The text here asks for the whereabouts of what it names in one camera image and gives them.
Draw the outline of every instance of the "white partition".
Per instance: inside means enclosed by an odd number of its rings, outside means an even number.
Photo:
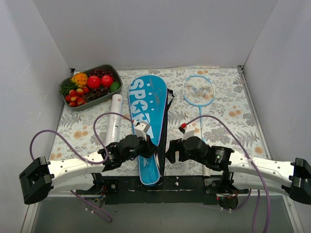
[[[34,0],[70,67],[236,67],[277,0]]]
[[[0,0],[0,10],[0,232],[17,233],[27,211],[18,175],[33,135],[57,127],[69,68],[31,0]],[[48,156],[53,138],[38,138],[35,155]]]
[[[279,0],[245,64],[273,159],[311,162],[311,2]],[[296,203],[305,232],[311,207]]]

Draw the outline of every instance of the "white paper tube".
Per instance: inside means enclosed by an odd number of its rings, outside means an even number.
[[[119,94],[113,95],[110,111],[122,114],[122,103],[123,103],[122,95],[119,95]],[[107,131],[106,131],[106,141],[105,141],[106,146],[108,146],[112,142],[119,141],[120,122],[121,122],[120,116],[109,115]]]

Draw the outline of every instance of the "red tomato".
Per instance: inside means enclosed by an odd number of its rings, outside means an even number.
[[[97,89],[101,86],[101,80],[95,75],[90,76],[87,79],[87,86],[91,89]]]
[[[103,87],[110,87],[113,83],[113,78],[110,75],[104,75],[102,76],[101,82]]]

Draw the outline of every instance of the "racket strings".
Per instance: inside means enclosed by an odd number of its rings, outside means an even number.
[[[204,105],[213,101],[215,91],[212,84],[205,78],[192,77],[184,83],[184,97],[195,105]]]

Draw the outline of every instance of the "floral tablecloth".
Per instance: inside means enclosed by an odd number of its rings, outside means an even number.
[[[133,79],[142,75],[153,74],[161,77],[169,89],[174,91],[175,99],[169,109],[168,116],[168,136],[167,148],[170,140],[182,137],[178,127],[196,116],[199,116],[198,107],[189,105],[182,96],[182,85],[187,77],[194,74],[204,75],[212,81],[216,98],[214,102],[206,107],[202,107],[202,114],[209,114],[219,118],[245,146],[250,156],[266,158],[263,146],[259,139],[259,133],[255,126],[254,117],[249,109],[243,85],[241,83],[237,69],[161,69],[161,70],[129,70],[118,71],[123,81],[121,95],[124,96],[122,113],[130,116],[128,106],[128,87]],[[111,100],[96,105],[93,108],[81,112],[74,112],[64,106],[58,132],[61,133],[82,155],[87,155],[101,149],[93,132],[93,122],[96,117],[104,112],[108,112]],[[108,117],[97,122],[97,131],[105,140],[105,130]],[[192,123],[195,127],[195,135],[201,137],[200,121]],[[120,139],[133,133],[130,122],[121,121]],[[214,119],[203,119],[203,135],[205,141],[210,145],[220,145],[242,152],[224,127]],[[50,160],[64,160],[74,158],[75,155],[67,145],[56,137]],[[202,165],[195,161],[177,162],[170,164],[166,160],[165,175],[202,175]],[[107,176],[138,176],[138,161],[127,161],[121,167],[103,173]]]

